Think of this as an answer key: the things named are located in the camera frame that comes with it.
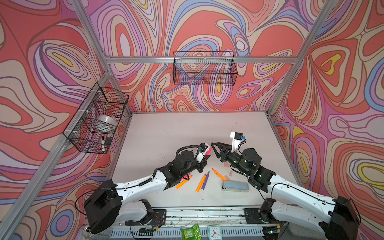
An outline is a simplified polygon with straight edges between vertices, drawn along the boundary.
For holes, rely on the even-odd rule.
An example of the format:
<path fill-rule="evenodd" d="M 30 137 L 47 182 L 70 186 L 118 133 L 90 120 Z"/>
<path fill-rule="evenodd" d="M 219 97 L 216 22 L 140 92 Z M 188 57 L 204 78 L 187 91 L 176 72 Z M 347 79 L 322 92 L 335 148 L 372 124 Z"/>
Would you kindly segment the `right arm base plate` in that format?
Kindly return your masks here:
<path fill-rule="evenodd" d="M 247 224 L 279 224 L 280 222 L 272 215 L 271 211 L 260 210 L 260 208 L 244 208 L 243 217 Z"/>

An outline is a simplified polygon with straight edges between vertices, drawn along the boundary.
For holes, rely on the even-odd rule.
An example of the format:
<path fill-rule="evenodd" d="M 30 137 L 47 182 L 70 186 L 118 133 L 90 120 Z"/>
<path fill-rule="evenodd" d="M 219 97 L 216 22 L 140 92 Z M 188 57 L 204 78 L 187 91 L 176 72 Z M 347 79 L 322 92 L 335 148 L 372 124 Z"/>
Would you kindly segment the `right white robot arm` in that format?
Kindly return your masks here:
<path fill-rule="evenodd" d="M 252 187 L 269 194 L 259 210 L 264 221 L 273 218 L 301 225 L 328 240 L 357 239 L 361 216 L 352 199 L 323 196 L 287 181 L 263 167 L 261 156 L 253 148 L 239 154 L 228 144 L 217 142 L 211 146 L 221 162 L 230 163 Z"/>

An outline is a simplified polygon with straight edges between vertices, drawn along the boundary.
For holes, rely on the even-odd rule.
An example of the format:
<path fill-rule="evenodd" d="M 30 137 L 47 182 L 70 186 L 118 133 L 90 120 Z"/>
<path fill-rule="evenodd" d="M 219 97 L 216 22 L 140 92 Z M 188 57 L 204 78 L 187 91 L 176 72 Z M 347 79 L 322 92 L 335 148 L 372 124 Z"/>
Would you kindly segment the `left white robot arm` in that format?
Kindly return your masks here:
<path fill-rule="evenodd" d="M 171 189 L 183 180 L 188 181 L 193 171 L 202 173 L 210 152 L 210 147 L 199 147 L 196 152 L 180 149 L 173 161 L 156 168 L 148 177 L 118 184 L 112 180 L 104 181 L 84 202 L 88 219 L 86 231 L 96 235 L 114 223 L 127 221 L 146 225 L 154 218 L 154 212 L 143 197 Z"/>

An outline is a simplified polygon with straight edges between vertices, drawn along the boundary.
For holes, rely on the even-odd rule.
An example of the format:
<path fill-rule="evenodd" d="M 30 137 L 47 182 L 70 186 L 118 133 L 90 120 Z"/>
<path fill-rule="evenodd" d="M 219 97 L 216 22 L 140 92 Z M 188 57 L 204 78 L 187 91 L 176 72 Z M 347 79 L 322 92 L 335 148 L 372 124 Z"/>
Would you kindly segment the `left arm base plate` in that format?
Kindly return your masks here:
<path fill-rule="evenodd" d="M 166 223 L 167 210 L 166 209 L 154 209 L 149 214 L 146 214 L 143 219 L 138 222 L 126 221 L 126 226 L 151 226 L 161 227 Z"/>

